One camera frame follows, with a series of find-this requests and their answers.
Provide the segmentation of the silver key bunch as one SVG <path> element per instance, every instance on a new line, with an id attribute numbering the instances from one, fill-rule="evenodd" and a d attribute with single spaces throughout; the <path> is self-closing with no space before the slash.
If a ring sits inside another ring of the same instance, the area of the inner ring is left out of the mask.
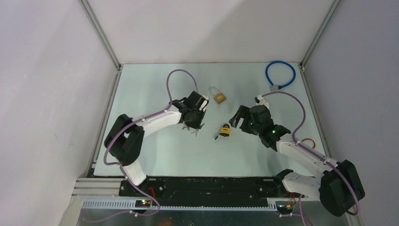
<path id="1" fill-rule="evenodd" d="M 188 132 L 191 132 L 191 134 L 194 134 L 195 137 L 197 137 L 197 136 L 198 136 L 198 132 L 202 129 L 202 127 L 203 127 L 204 125 L 205 125 L 205 124 L 201 124 L 198 128 L 193 128 L 193 127 L 189 127 L 188 125 L 186 125 L 185 123 L 183 123 L 182 130 L 187 129 Z"/>

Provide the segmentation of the yellow padlock black shackle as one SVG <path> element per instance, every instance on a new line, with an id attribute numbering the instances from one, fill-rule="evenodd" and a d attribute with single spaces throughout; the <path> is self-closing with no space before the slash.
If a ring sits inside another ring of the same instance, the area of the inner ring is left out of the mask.
<path id="1" fill-rule="evenodd" d="M 230 134 L 231 134 L 231 129 L 230 129 L 229 124 L 224 124 L 224 125 L 221 127 L 221 130 L 220 130 L 219 135 L 220 135 L 220 136 L 223 136 L 223 137 L 229 137 Z"/>

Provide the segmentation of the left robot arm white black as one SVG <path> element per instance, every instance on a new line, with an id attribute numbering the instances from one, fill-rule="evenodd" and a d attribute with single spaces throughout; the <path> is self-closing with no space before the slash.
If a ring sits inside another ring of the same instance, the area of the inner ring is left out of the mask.
<path id="1" fill-rule="evenodd" d="M 104 139 L 105 165 L 110 164 L 107 156 L 112 155 L 124 177 L 131 182 L 131 191 L 137 196 L 147 194 L 147 175 L 138 160 L 144 139 L 175 124 L 182 124 L 184 128 L 198 132 L 203 127 L 202 120 L 208 104 L 209 97 L 193 91 L 188 97 L 171 100 L 166 108 L 140 119 L 120 115 Z"/>

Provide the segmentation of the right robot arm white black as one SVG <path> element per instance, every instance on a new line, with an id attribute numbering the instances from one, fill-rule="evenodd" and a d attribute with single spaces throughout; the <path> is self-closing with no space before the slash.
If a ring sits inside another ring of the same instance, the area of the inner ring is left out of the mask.
<path id="1" fill-rule="evenodd" d="M 275 124 L 268 107 L 241 105 L 229 120 L 231 127 L 260 138 L 261 143 L 272 150 L 294 159 L 310 176 L 292 169 L 280 172 L 274 183 L 274 192 L 280 197 L 297 193 L 321 202 L 332 215 L 340 217 L 365 197 L 365 191 L 355 165 L 349 160 L 342 162 L 327 158 L 293 137 L 282 125 Z"/>

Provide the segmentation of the brass padlock silver shackle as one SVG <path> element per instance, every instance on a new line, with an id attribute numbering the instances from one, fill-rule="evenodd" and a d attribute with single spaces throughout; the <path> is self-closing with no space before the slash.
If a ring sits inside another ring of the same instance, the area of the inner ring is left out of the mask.
<path id="1" fill-rule="evenodd" d="M 210 87 L 209 93 L 211 94 L 211 96 L 213 97 L 213 99 L 217 104 L 221 104 L 227 99 L 227 97 L 222 92 L 220 92 L 216 87 Z"/>

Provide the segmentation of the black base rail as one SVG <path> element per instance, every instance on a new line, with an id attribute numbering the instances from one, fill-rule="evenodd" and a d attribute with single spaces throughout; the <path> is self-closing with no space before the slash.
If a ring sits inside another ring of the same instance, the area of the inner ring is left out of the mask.
<path id="1" fill-rule="evenodd" d="M 147 177 L 138 188 L 162 206 L 261 207 L 291 197 L 275 177 Z"/>

